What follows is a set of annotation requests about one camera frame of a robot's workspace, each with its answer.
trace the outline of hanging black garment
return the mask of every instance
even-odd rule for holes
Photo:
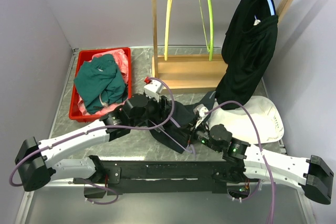
[[[261,21],[256,26],[255,16]],[[244,105],[251,98],[273,56],[277,24],[278,15],[270,15],[267,0],[240,1],[222,47],[222,57],[228,67],[216,88],[218,103],[234,100]],[[222,107],[236,108],[235,104]]]

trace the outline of white cloth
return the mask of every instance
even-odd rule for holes
[[[257,126],[261,143],[271,143],[280,140],[284,135],[284,125],[280,114],[268,98],[261,96],[252,96],[244,105],[251,114],[253,121]],[[242,108],[235,110],[217,109],[211,113],[208,120],[209,128],[216,124],[223,124],[224,127],[232,132],[233,137],[257,144],[257,135],[251,123]]]

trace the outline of yellow hanger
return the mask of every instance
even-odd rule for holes
[[[169,23],[170,13],[172,11],[173,0],[167,0],[166,30],[164,35],[164,60],[168,60],[168,41],[169,41]]]

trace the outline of green hanger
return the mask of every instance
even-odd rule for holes
[[[206,38],[205,26],[204,26],[201,0],[198,0],[198,2],[199,2],[199,8],[201,9],[201,17],[202,17],[202,23],[203,23],[203,31],[204,31],[206,48],[209,52],[209,61],[211,61],[212,60],[212,55],[214,53],[214,20],[213,20],[213,13],[212,13],[212,4],[211,4],[211,0],[208,0],[209,23],[210,23],[210,43],[208,44],[208,41],[207,41],[207,38]]]

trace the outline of clothes hanger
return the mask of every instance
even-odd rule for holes
[[[205,32],[205,25],[204,25],[204,19],[203,19],[201,0],[198,0],[198,2],[199,2],[199,8],[201,10],[201,18],[202,18],[202,24],[203,24],[203,31],[204,31],[206,49],[209,52],[209,61],[211,61],[213,53],[214,53],[214,20],[213,20],[213,12],[212,12],[211,0],[207,0],[207,1],[208,1],[209,24],[210,24],[210,42],[209,42],[209,44],[208,44],[208,41],[207,41],[207,38],[206,38],[206,32]]]
[[[269,5],[269,11],[270,11],[271,16],[275,15],[275,10],[272,4],[272,0],[267,0],[267,3]],[[261,22],[260,20],[258,20],[256,15],[254,15],[254,19],[255,19],[254,24],[253,24],[254,26],[258,25]]]
[[[166,29],[164,35],[164,60],[168,60],[169,24],[173,0],[167,0]]]

